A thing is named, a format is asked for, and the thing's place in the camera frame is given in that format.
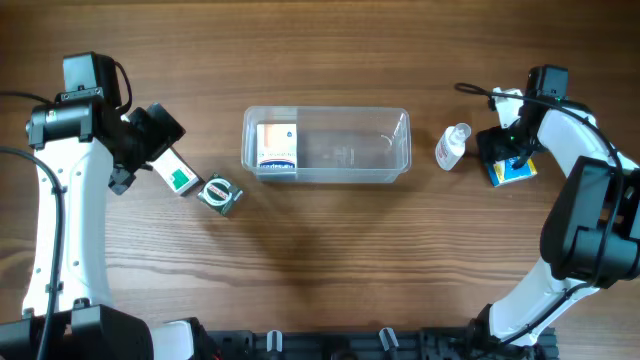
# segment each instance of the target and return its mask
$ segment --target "wooden tabletop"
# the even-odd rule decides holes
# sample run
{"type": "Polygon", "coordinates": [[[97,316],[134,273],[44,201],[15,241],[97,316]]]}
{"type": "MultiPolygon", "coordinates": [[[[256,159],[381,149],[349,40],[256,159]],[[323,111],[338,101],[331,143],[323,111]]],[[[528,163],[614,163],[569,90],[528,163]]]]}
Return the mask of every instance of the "wooden tabletop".
{"type": "MultiPolygon", "coordinates": [[[[537,177],[500,188],[473,157],[441,170],[434,146],[447,126],[498,124],[455,82],[524,88],[531,67],[567,67],[571,98],[640,159],[635,2],[4,3],[0,89],[53,98],[64,55],[107,54],[126,68],[134,106],[160,102],[184,126],[175,149],[198,174],[245,190],[231,218],[155,173],[109,191],[115,304],[151,326],[189,316],[256,332],[464,326],[506,295],[539,257],[565,179],[548,154],[535,158],[537,177]],[[253,105],[404,108],[413,165],[389,185],[260,183],[240,164],[253,105]]],[[[27,149],[33,106],[1,99],[0,144],[27,149]]],[[[0,321],[10,321],[32,270],[38,194],[32,164],[1,163],[0,321]]],[[[562,358],[637,358],[639,309],[640,281],[585,299],[554,324],[562,358]]]]}

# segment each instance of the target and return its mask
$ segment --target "cable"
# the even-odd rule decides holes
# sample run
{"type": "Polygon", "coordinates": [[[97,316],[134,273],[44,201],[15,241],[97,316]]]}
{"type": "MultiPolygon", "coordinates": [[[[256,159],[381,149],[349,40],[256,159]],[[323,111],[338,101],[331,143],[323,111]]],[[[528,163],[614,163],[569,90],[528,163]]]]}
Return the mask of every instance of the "cable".
{"type": "Polygon", "coordinates": [[[52,192],[56,200],[56,226],[53,239],[51,278],[49,280],[49,301],[47,304],[47,315],[45,316],[44,329],[42,331],[42,337],[40,338],[40,347],[38,348],[37,356],[37,360],[44,360],[47,358],[47,353],[49,350],[49,338],[51,337],[51,328],[53,326],[53,313],[55,311],[56,300],[58,298],[58,270],[60,268],[60,249],[62,248],[63,231],[62,217],[64,212],[64,199],[62,197],[63,189],[62,186],[60,186],[60,181],[58,180],[54,172],[47,166],[47,164],[42,162],[42,160],[22,150],[5,146],[0,146],[0,153],[16,155],[35,163],[47,175],[47,178],[49,178],[49,181],[53,186],[52,192]]]}
{"type": "Polygon", "coordinates": [[[127,77],[127,73],[124,71],[124,67],[119,62],[115,62],[118,69],[122,73],[122,77],[124,78],[124,83],[127,85],[127,92],[129,93],[129,101],[126,104],[116,108],[118,115],[124,115],[129,112],[131,109],[131,104],[133,103],[133,94],[131,93],[131,84],[129,83],[129,78],[127,77]]]}
{"type": "MultiPolygon", "coordinates": [[[[528,334],[529,332],[533,331],[535,328],[537,328],[538,326],[540,326],[540,324],[542,324],[545,320],[547,320],[551,315],[553,315],[553,313],[558,310],[567,300],[569,300],[571,298],[571,296],[573,296],[573,294],[575,294],[577,291],[591,287],[591,286],[597,286],[597,284],[600,281],[600,277],[602,275],[602,259],[604,257],[604,253],[607,247],[607,241],[609,240],[609,235],[611,233],[611,230],[613,229],[613,224],[615,223],[615,219],[618,216],[618,210],[620,208],[620,203],[622,202],[622,196],[623,196],[623,186],[624,186],[624,174],[622,172],[622,163],[620,162],[620,158],[618,157],[618,150],[616,150],[613,145],[611,145],[611,142],[607,139],[607,137],[602,133],[602,131],[600,131],[600,129],[598,129],[597,127],[595,127],[593,124],[591,124],[589,122],[588,119],[583,119],[580,116],[578,116],[578,114],[567,110],[565,108],[563,108],[562,106],[559,105],[555,105],[555,104],[550,104],[547,102],[544,102],[542,100],[538,100],[535,98],[531,98],[528,96],[520,96],[520,95],[513,95],[513,94],[504,94],[504,93],[496,93],[496,92],[491,92],[491,91],[487,91],[479,86],[473,85],[473,84],[467,84],[467,83],[457,83],[454,85],[454,88],[457,91],[466,93],[466,94],[471,94],[471,95],[484,95],[487,96],[489,98],[489,100],[491,100],[494,96],[497,97],[504,97],[504,98],[511,98],[511,99],[518,99],[518,100],[523,100],[523,101],[529,101],[535,104],[539,104],[539,105],[543,105],[546,106],[550,109],[554,109],[557,111],[560,111],[566,115],[569,115],[571,117],[573,117],[574,119],[578,120],[581,124],[585,125],[586,127],[588,127],[596,136],[598,136],[602,142],[604,143],[605,147],[607,148],[607,151],[609,151],[609,156],[613,159],[614,163],[615,163],[615,171],[614,171],[614,175],[615,175],[615,180],[616,180],[616,191],[614,194],[614,200],[613,200],[613,207],[611,212],[609,213],[609,217],[607,218],[607,223],[605,225],[605,229],[604,232],[602,233],[602,239],[600,240],[600,244],[598,246],[598,252],[596,254],[596,258],[595,258],[595,262],[594,262],[594,269],[593,269],[593,278],[590,279],[590,281],[587,281],[585,283],[582,283],[580,285],[576,285],[574,287],[572,287],[571,289],[569,289],[568,291],[565,291],[564,295],[555,303],[553,304],[549,310],[547,310],[539,319],[537,319],[536,321],[534,321],[533,323],[527,325],[524,329],[522,329],[521,331],[519,331],[518,333],[516,333],[515,335],[509,337],[507,340],[502,341],[498,344],[498,346],[507,346],[509,344],[511,344],[512,342],[516,341],[517,339],[521,338],[522,336],[528,334]]],[[[495,352],[497,349],[494,349],[493,351],[485,351],[483,354],[475,357],[474,359],[480,359],[482,357],[485,357],[493,352],[495,352]]]]}
{"type": "Polygon", "coordinates": [[[30,93],[25,93],[25,92],[21,92],[21,91],[0,91],[0,96],[22,97],[22,98],[35,100],[35,101],[40,101],[41,103],[44,103],[44,104],[47,104],[47,105],[53,104],[51,102],[51,100],[47,100],[47,99],[45,99],[45,98],[43,98],[41,96],[30,94],[30,93]]]}

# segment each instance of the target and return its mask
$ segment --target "wood grain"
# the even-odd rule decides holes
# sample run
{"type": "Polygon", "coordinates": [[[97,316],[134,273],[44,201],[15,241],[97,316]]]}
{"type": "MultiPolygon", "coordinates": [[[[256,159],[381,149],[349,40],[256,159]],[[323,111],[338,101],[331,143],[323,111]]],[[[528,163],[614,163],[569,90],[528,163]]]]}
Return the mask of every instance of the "wood grain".
{"type": "MultiPolygon", "coordinates": [[[[151,325],[197,316],[209,329],[374,330],[464,325],[539,256],[564,177],[494,189],[472,156],[446,173],[444,129],[494,126],[455,82],[524,87],[529,68],[570,69],[570,95],[640,159],[637,2],[4,1],[0,88],[53,97],[64,55],[124,64],[134,106],[162,103],[186,128],[176,150],[246,198],[229,219],[141,173],[109,195],[108,275],[116,305],[151,325]],[[389,106],[411,116],[413,166],[393,185],[269,185],[240,165],[252,105],[389,106]]],[[[26,148],[33,106],[2,99],[0,144],[26,148]]],[[[475,152],[471,144],[469,153],[475,152]]],[[[19,317],[36,229],[34,167],[2,158],[0,321],[19,317]]],[[[640,350],[640,285],[616,284],[558,320],[563,359],[640,350]]]]}

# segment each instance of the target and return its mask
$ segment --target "brown surface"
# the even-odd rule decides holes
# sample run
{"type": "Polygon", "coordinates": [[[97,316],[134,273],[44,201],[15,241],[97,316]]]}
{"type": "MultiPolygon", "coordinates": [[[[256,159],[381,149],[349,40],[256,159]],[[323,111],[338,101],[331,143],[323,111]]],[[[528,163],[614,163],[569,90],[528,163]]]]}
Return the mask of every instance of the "brown surface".
{"type": "MultiPolygon", "coordinates": [[[[484,99],[455,93],[456,81],[522,88],[530,67],[566,66],[572,98],[640,158],[637,3],[140,3],[0,8],[0,87],[53,97],[63,55],[108,54],[127,69],[134,105],[161,102],[186,128],[176,149],[199,174],[221,172],[246,190],[232,219],[150,173],[109,195],[115,302],[152,325],[186,316],[254,331],[464,325],[504,296],[538,258],[564,179],[548,155],[536,159],[538,177],[499,189],[474,158],[440,170],[433,149],[446,126],[498,121],[484,99]],[[240,165],[251,105],[405,108],[413,167],[385,186],[261,184],[240,165]]],[[[0,102],[0,144],[26,147],[31,106],[0,102]]],[[[18,318],[29,280],[34,173],[2,159],[1,321],[18,318]]],[[[639,296],[639,282],[619,283],[571,309],[556,323],[562,358],[637,357],[639,296]]]]}

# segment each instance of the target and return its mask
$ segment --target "bottle cap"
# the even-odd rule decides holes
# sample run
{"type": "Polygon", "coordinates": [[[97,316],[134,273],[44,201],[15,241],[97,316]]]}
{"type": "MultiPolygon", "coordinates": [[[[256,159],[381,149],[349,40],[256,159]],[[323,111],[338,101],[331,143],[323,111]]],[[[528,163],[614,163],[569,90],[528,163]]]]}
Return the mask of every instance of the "bottle cap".
{"type": "Polygon", "coordinates": [[[462,145],[465,141],[471,136],[471,126],[460,123],[456,125],[456,127],[449,135],[449,141],[451,141],[454,145],[462,145]]]}

